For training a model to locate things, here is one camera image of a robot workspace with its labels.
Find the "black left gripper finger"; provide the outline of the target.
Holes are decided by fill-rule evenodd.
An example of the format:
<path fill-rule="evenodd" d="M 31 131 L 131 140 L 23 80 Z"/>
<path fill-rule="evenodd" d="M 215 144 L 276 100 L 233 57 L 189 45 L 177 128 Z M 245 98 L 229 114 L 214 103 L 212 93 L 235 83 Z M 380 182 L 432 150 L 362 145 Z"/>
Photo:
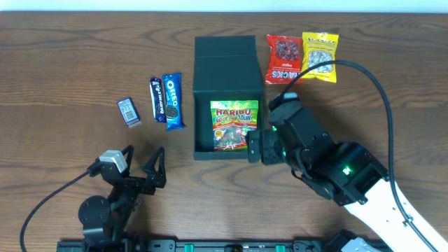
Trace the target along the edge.
<path fill-rule="evenodd" d="M 166 177 L 165 149 L 159 147 L 142 169 L 148 179 L 164 179 Z"/>
<path fill-rule="evenodd" d="M 132 163 L 133 154 L 134 154 L 134 147 L 132 145 L 128 145 L 123 150 L 121 150 L 121 154 L 119 154 L 118 159 L 118 170 L 122 175 L 130 174 L 130 167 Z"/>

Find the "green Haribo gummy bag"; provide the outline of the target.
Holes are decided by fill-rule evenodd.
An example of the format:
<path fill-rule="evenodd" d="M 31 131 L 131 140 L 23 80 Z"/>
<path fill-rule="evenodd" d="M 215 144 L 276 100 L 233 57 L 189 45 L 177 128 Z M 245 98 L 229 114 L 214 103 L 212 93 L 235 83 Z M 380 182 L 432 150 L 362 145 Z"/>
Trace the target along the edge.
<path fill-rule="evenodd" d="M 258 128 L 258 100 L 210 101 L 210 109 L 213 150 L 246 150 L 246 135 Z"/>

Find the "small blue mint box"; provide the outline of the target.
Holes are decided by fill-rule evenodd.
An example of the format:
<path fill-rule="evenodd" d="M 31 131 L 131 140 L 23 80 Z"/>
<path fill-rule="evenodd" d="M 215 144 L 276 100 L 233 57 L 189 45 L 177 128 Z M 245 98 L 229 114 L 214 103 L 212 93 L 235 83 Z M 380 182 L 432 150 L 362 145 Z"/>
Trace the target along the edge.
<path fill-rule="evenodd" d="M 141 124 L 140 115 L 131 97 L 117 101 L 117 106 L 126 126 L 132 128 Z"/>

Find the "purple Dairy Milk bar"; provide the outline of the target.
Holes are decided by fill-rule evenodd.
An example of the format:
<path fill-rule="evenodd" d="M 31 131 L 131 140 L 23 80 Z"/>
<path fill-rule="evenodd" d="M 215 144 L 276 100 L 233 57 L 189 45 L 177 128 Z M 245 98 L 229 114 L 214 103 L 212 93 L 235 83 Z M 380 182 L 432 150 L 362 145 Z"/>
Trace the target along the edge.
<path fill-rule="evenodd" d="M 150 95 L 153 105 L 153 117 L 157 123 L 166 123 L 165 104 L 163 100 L 162 80 L 160 78 L 150 79 Z"/>

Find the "red snack bag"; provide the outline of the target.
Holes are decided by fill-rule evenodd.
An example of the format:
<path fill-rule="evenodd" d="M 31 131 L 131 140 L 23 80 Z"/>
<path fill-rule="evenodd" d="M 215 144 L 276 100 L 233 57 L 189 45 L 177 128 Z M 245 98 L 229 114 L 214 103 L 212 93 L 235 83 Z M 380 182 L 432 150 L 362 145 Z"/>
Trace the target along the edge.
<path fill-rule="evenodd" d="M 302 39 L 295 36 L 267 35 L 270 54 L 266 84 L 287 84 L 302 70 Z"/>

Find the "dark green gift box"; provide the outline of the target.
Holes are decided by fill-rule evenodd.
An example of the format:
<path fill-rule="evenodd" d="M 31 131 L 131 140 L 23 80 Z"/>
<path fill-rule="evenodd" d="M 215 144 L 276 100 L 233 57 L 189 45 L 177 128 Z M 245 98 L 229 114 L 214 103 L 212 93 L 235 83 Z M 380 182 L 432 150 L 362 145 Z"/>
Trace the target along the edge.
<path fill-rule="evenodd" d="M 258 101 L 258 128 L 264 127 L 264 82 L 254 36 L 197 36 L 192 87 L 195 102 L 195 160 L 247 159 L 247 150 L 215 151 L 212 101 Z"/>

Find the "blue Oreo cookie pack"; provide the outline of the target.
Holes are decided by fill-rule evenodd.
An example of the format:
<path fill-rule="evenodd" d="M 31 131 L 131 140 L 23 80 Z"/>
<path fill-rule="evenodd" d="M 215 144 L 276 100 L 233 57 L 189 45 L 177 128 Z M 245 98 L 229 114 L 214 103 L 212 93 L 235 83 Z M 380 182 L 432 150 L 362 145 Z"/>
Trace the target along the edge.
<path fill-rule="evenodd" d="M 171 73 L 162 76 L 165 91 L 167 131 L 184 128 L 181 113 L 181 73 Z"/>

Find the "yellow nut snack bag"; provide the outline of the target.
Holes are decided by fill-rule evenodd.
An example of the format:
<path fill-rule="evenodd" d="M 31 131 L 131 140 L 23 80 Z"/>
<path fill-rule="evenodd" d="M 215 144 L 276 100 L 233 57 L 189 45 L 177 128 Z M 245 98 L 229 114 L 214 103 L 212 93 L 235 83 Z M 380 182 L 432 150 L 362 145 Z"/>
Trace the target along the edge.
<path fill-rule="evenodd" d="M 322 62 L 335 60 L 335 53 L 339 42 L 338 34 L 304 31 L 302 33 L 303 61 L 302 71 Z M 337 82 L 334 64 L 319 66 L 306 73 L 303 78 L 317 78 L 331 83 Z"/>

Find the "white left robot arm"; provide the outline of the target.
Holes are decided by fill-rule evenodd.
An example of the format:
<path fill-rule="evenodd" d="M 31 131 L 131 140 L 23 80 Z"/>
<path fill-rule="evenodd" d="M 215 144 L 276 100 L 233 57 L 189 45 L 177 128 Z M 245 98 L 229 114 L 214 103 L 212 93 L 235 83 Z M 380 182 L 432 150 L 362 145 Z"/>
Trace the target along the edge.
<path fill-rule="evenodd" d="M 87 169 L 89 176 L 100 175 L 112 185 L 108 197 L 87 198 L 78 210 L 83 225 L 84 251 L 146 251 L 148 246 L 136 234 L 125 231 L 128 220 L 138 207 L 140 195 L 154 195 L 165 187 L 165 149 L 160 147 L 143 166 L 145 177 L 130 175 L 133 146 L 108 150 Z"/>

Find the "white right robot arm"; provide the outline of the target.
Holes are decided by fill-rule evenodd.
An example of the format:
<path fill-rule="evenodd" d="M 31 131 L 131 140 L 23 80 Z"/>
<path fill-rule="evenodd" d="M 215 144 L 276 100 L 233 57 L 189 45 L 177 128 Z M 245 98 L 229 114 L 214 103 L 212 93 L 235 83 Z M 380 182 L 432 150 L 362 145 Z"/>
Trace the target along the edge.
<path fill-rule="evenodd" d="M 334 142 L 300 101 L 276 107 L 269 123 L 271 129 L 250 131 L 246 137 L 250 162 L 286 163 L 301 182 L 363 221 L 392 251 L 447 250 L 447 241 L 366 148 Z"/>

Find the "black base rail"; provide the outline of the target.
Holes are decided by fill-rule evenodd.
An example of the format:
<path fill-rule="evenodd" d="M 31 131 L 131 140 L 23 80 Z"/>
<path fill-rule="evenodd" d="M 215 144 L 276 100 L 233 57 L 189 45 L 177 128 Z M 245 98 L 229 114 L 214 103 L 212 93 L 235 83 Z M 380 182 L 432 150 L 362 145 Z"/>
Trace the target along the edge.
<path fill-rule="evenodd" d="M 99 248 L 87 244 L 85 241 L 60 241 L 57 252 L 83 251 L 147 251 L 147 252 L 263 252 L 263 251 L 336 251 L 343 245 L 326 246 L 317 240 L 296 241 L 174 241 L 173 239 L 152 239 L 142 242 L 122 241 L 120 244 Z"/>

